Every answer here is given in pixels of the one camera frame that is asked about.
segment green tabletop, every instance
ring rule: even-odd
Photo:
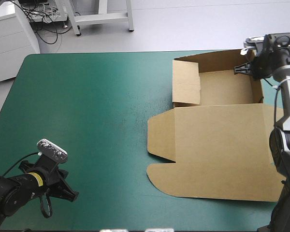
[[[172,60],[201,52],[28,56],[0,112],[0,174],[47,138],[68,152],[60,167],[80,194],[74,203],[53,199],[50,219],[33,200],[1,229],[255,231],[266,225],[274,203],[177,198],[146,175],[149,164],[165,162],[147,152],[147,120],[172,107]],[[264,92],[272,103],[274,91],[264,86]]]

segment black cable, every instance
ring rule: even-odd
[[[66,31],[64,31],[64,32],[57,32],[57,33],[58,33],[58,34],[65,34],[65,33],[67,33],[68,31],[70,31],[71,29],[72,29],[72,26],[71,26],[69,29],[67,29]],[[51,32],[51,33],[56,33],[55,31],[51,31],[51,30],[48,30],[48,29],[46,29],[46,28],[43,28],[43,30],[49,31],[49,32]]]
[[[266,80],[265,78],[263,78],[264,81],[266,81],[271,87],[273,87],[273,85],[271,84],[271,82],[269,82],[268,80]]]
[[[47,203],[47,207],[49,210],[49,214],[44,209],[44,201],[43,201],[42,196],[39,197],[40,198],[40,209],[41,209],[41,213],[42,213],[44,218],[50,218],[53,215],[52,203],[51,203],[49,195],[48,195],[49,191],[50,191],[50,189],[48,188],[47,191],[45,192],[45,198],[46,198],[46,203]]]
[[[67,30],[64,31],[64,32],[57,32],[57,34],[65,34],[65,33],[67,33],[68,31],[70,31],[71,29],[72,29],[72,27],[70,27],[69,29],[67,29]],[[46,28],[43,28],[43,30],[49,31],[49,32],[51,32],[51,33],[56,33],[56,32],[54,32],[54,31],[48,30],[48,29],[46,29]]]
[[[57,41],[58,41],[58,32],[57,32],[57,27],[56,27],[56,25],[55,25],[55,23],[54,23],[54,21],[52,20],[52,18],[50,17],[50,15],[49,14],[47,14],[47,13],[45,13],[45,12],[42,12],[42,11],[37,11],[37,10],[24,10],[24,8],[22,8],[21,6],[19,6],[18,4],[16,4],[15,2],[13,2],[12,0],[7,0],[7,1],[9,1],[9,2],[11,2],[11,3],[13,3],[14,5],[16,5],[24,14],[25,14],[25,16],[27,17],[27,19],[29,20],[29,22],[31,22],[31,23],[34,23],[34,20],[32,19],[32,17],[31,17],[31,15],[33,15],[34,13],[33,12],[38,12],[38,13],[42,13],[42,14],[44,14],[43,15],[43,17],[42,17],[42,22],[43,22],[43,18],[44,17],[48,17],[49,19],[50,19],[50,21],[51,21],[51,23],[55,26],[55,30],[56,30],[56,39],[55,39],[55,41],[54,42],[52,42],[52,43],[49,43],[49,42],[47,42],[47,41],[45,41],[42,37],[41,37],[41,35],[38,33],[38,31],[40,30],[40,29],[38,29],[38,28],[36,28],[35,29],[35,32],[34,33],[36,33],[37,35],[38,35],[38,37],[44,42],[44,43],[46,43],[46,44],[55,44]]]
[[[24,160],[25,158],[29,157],[29,156],[33,156],[33,155],[37,155],[38,152],[34,152],[31,153],[29,155],[24,156],[23,158],[19,159],[15,164],[13,164],[2,176],[4,177],[5,175],[7,175],[9,173],[10,170],[12,170],[20,161]]]

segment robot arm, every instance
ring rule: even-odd
[[[284,116],[274,121],[270,148],[277,171],[286,177],[278,203],[268,226],[259,232],[290,232],[290,33],[268,34],[264,38],[248,38],[246,50],[254,51],[254,59],[234,68],[234,72],[249,74],[254,79],[273,77],[280,82]]]
[[[58,169],[58,164],[67,161],[68,154],[46,139],[40,140],[37,147],[41,151],[38,161],[31,164],[25,160],[19,166],[25,174],[0,176],[0,225],[32,199],[40,198],[42,214],[49,218],[52,216],[50,197],[73,202],[78,196],[65,182],[68,172]],[[49,212],[44,210],[43,197]]]

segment gray floor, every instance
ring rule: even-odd
[[[41,53],[139,52],[241,48],[246,37],[290,32],[290,0],[131,0],[135,32],[127,23],[82,27],[59,36],[55,45],[39,41]],[[82,15],[96,0],[74,0]],[[109,12],[125,0],[109,0]],[[43,32],[49,42],[55,35]],[[0,108],[14,80],[0,83]]]

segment unfolded cardboard box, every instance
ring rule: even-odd
[[[260,81],[234,75],[245,62],[240,50],[173,61],[175,108],[148,121],[149,153],[173,161],[148,166],[156,188],[177,197],[278,200],[284,177],[268,145],[274,108],[262,103]]]

